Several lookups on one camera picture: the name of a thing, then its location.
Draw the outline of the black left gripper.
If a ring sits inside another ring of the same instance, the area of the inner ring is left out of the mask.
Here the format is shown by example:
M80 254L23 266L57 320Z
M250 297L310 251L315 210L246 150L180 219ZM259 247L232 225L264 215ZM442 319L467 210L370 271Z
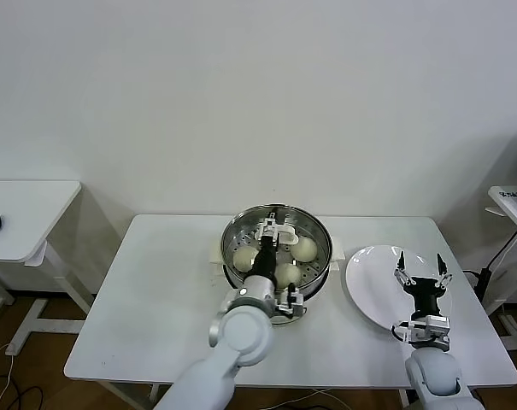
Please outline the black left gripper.
M273 208L264 219L264 232L260 236L260 250L255 256L251 275L273 278L277 266L276 249L279 243L279 227L277 223L278 209Z

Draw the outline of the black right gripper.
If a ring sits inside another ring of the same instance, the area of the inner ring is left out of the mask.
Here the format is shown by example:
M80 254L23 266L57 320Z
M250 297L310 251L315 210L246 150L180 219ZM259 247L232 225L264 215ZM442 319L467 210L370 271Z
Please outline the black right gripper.
M434 278L411 277L406 272L404 252L401 251L394 276L404 287L405 292L414 299L412 319L423 319L426 316L440 316L438 298L444 296L453 275L440 254L437 254L438 280Z

